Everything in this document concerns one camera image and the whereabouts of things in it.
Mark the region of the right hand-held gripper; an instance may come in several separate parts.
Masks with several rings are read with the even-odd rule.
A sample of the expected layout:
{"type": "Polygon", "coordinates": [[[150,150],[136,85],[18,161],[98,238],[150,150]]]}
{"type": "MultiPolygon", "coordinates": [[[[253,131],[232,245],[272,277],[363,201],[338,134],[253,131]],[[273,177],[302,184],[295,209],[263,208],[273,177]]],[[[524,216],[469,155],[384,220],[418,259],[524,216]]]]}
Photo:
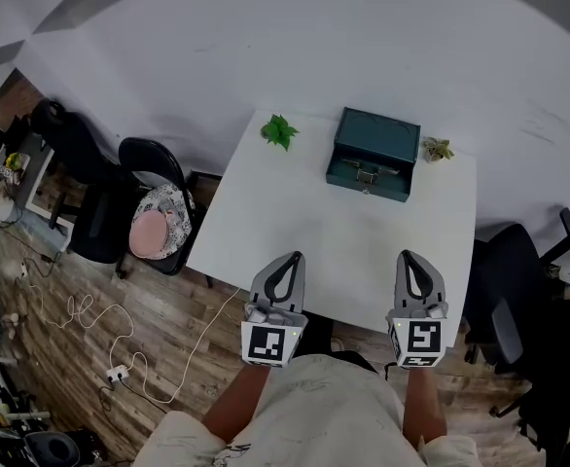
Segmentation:
{"type": "Polygon", "coordinates": [[[445,356],[443,328],[448,311],[441,273],[419,254],[397,259],[394,307],[386,316],[396,364],[433,368],[445,356]]]}

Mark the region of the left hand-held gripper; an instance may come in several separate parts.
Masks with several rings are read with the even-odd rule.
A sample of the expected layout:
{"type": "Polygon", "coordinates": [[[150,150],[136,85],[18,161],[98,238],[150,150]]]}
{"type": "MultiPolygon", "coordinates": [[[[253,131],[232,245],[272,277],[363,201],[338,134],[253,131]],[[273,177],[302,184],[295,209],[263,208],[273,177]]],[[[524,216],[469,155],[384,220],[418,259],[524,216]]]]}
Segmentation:
{"type": "Polygon", "coordinates": [[[255,275],[241,322],[245,363],[283,368],[293,358],[308,323],[301,313],[305,267],[303,253],[294,251],[276,258],[255,275]]]}

